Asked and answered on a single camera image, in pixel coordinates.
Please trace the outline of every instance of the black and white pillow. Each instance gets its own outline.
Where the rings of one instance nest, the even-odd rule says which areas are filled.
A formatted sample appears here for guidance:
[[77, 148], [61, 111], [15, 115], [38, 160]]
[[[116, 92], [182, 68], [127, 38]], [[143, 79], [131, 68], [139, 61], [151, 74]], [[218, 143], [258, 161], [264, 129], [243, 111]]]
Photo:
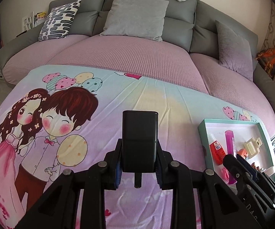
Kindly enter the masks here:
[[41, 29], [39, 41], [65, 38], [73, 23], [81, 0], [55, 7]]

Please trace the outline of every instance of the bolt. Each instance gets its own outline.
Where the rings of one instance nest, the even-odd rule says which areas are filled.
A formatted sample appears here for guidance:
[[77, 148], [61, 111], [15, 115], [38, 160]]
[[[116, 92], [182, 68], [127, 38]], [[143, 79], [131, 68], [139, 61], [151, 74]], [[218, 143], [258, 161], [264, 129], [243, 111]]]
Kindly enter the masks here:
[[99, 163], [98, 163], [98, 166], [99, 167], [106, 167], [108, 165], [108, 163], [106, 162], [106, 161], [100, 161]]
[[213, 171], [212, 169], [206, 169], [206, 170], [205, 170], [205, 173], [206, 173], [207, 175], [209, 175], [209, 176], [214, 175], [214, 171]]
[[62, 174], [63, 174], [63, 175], [66, 175], [66, 176], [69, 176], [71, 173], [72, 173], [72, 170], [71, 170], [71, 169], [64, 169], [64, 170], [62, 171]]
[[180, 163], [178, 161], [171, 161], [170, 165], [172, 167], [179, 167], [180, 166]]

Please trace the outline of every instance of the red glue bottle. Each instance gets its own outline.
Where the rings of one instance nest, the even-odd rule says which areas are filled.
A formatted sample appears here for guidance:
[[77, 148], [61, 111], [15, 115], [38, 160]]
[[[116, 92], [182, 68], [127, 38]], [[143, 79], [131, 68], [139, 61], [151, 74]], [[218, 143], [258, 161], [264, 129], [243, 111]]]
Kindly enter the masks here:
[[210, 133], [208, 134], [208, 140], [210, 144], [210, 150], [212, 157], [217, 165], [223, 164], [223, 158], [225, 157], [225, 151], [219, 142], [216, 140], [215, 136]]

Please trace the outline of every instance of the pink dress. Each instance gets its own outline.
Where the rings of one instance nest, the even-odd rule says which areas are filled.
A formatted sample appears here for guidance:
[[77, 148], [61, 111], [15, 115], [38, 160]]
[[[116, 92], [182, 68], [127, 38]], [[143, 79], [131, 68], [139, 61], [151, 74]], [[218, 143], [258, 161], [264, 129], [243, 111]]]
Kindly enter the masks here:
[[0, 224], [5, 229], [14, 228], [25, 214], [14, 185], [14, 147], [18, 143], [13, 132], [0, 143]]

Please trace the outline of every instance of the bow tie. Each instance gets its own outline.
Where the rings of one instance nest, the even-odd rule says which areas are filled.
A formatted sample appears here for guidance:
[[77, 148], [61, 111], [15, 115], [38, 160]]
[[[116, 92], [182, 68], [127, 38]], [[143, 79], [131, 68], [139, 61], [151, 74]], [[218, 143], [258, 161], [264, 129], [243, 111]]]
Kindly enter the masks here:
[[54, 141], [50, 141], [49, 139], [45, 139], [44, 141], [45, 144], [50, 144], [52, 146], [54, 146], [55, 142]]

